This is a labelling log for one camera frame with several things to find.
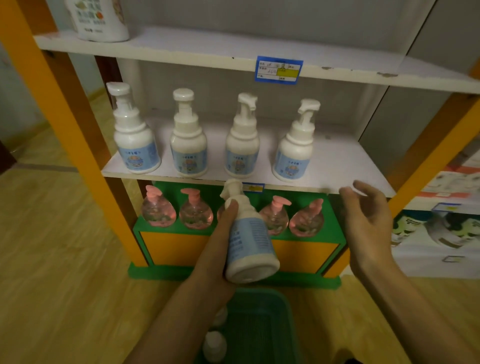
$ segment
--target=floor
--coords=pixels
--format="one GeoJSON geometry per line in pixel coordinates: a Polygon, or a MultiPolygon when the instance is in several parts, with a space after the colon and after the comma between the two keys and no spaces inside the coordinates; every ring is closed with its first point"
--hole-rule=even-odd
{"type": "MultiPolygon", "coordinates": [[[[92,106],[114,150],[106,96],[92,106]]],[[[15,156],[22,168],[0,176],[0,363],[121,363],[178,283],[129,279],[120,242],[51,130],[15,156]]],[[[138,208],[135,181],[124,182],[138,208]]],[[[413,281],[480,350],[480,280],[413,281]]],[[[305,363],[348,351],[365,364],[409,363],[354,277],[336,291],[279,290],[305,363]]]]}

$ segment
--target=person's left hand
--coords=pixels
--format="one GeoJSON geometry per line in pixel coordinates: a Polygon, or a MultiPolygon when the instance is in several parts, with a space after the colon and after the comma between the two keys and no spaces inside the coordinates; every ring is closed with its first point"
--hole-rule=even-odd
{"type": "Polygon", "coordinates": [[[223,212],[210,239],[208,239],[191,275],[198,284],[205,285],[206,289],[212,294],[212,298],[219,300],[217,309],[227,304],[237,287],[234,283],[225,279],[223,272],[227,260],[230,228],[237,217],[238,208],[237,201],[232,200],[230,206],[223,212]]]}

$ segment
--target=white pump bottle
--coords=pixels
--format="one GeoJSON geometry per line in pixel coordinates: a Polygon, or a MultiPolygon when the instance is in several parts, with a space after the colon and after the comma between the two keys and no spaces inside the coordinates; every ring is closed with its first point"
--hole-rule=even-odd
{"type": "Polygon", "coordinates": [[[258,97],[242,92],[233,126],[227,136],[225,170],[232,177],[247,178],[253,174],[257,162],[260,138],[255,118],[258,97]]]}
{"type": "Polygon", "coordinates": [[[207,172],[207,137],[192,110],[193,91],[178,88],[173,91],[177,112],[170,137],[173,165],[182,177],[200,177],[207,172]]]}
{"type": "Polygon", "coordinates": [[[131,88],[124,82],[108,82],[107,89],[113,96],[115,117],[113,139],[125,166],[132,173],[149,173],[160,166],[161,160],[152,130],[140,117],[133,104],[131,88]]]}
{"type": "Polygon", "coordinates": [[[250,283],[275,274],[280,269],[280,262],[267,226],[243,193],[241,181],[234,178],[226,181],[220,197],[225,200],[225,208],[232,200],[239,204],[228,239],[225,277],[233,283],[250,283]]]}
{"type": "Polygon", "coordinates": [[[317,100],[304,98],[301,101],[299,117],[278,144],[272,172],[279,180],[291,182],[304,175],[313,151],[313,117],[319,109],[317,100]]]}

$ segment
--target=hand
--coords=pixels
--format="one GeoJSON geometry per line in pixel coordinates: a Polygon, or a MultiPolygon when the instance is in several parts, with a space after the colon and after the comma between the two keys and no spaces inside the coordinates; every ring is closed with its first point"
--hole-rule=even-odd
{"type": "Polygon", "coordinates": [[[350,248],[350,267],[358,277],[365,269],[382,264],[394,264],[390,241],[392,214],[385,195],[365,182],[340,188],[345,206],[345,230],[350,248]]]}
{"type": "Polygon", "coordinates": [[[227,304],[237,287],[225,279],[223,271],[227,260],[230,228],[237,217],[238,208],[238,202],[232,200],[230,206],[223,212],[218,225],[200,254],[191,276],[198,284],[205,285],[212,299],[219,300],[217,310],[227,304]]]}

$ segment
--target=pink soap dispenser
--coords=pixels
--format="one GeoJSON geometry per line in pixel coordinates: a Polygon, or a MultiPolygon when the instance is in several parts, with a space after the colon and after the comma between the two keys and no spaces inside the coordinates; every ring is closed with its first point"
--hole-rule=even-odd
{"type": "Polygon", "coordinates": [[[318,198],[293,215],[289,225],[290,231],[300,237],[315,236],[324,225],[323,202],[322,198],[318,198]]]}
{"type": "Polygon", "coordinates": [[[183,188],[180,192],[188,195],[188,201],[180,208],[180,221],[189,229],[208,228],[213,221],[213,212],[200,198],[200,191],[196,188],[183,188]]]}
{"type": "Polygon", "coordinates": [[[166,228],[175,222],[177,213],[158,188],[148,185],[147,197],[142,203],[142,216],[152,226],[166,228]]]}
{"type": "Polygon", "coordinates": [[[268,235],[278,235],[288,226],[288,215],[283,205],[290,206],[292,203],[286,198],[273,196],[271,204],[260,210],[259,214],[267,225],[268,235]]]}

